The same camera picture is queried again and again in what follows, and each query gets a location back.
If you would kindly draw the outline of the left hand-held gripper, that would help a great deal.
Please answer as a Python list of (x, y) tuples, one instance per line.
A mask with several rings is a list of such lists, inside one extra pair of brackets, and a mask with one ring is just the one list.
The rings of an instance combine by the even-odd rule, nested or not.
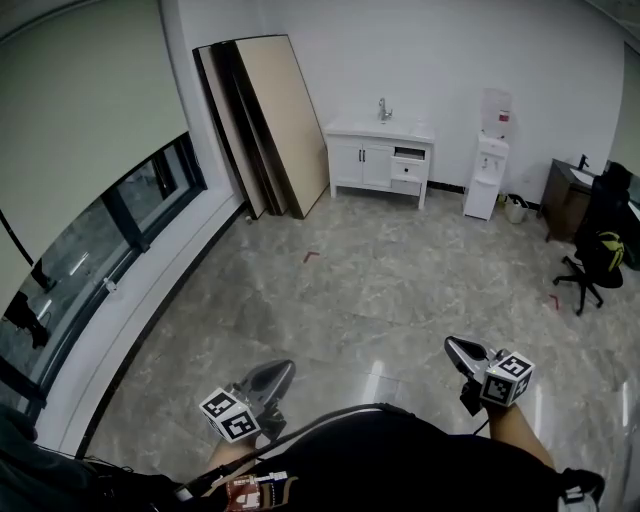
[(253, 435), (276, 440), (286, 426), (279, 403), (296, 374), (291, 359), (254, 367), (240, 383), (217, 388), (199, 408), (221, 438), (236, 443)]

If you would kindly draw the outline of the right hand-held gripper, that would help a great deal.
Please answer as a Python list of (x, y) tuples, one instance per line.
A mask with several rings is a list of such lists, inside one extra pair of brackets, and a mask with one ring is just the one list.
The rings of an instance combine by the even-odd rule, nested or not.
[(454, 367), (467, 378), (460, 400), (475, 416), (484, 405), (513, 405), (528, 389), (535, 364), (518, 352), (447, 336), (444, 349)]

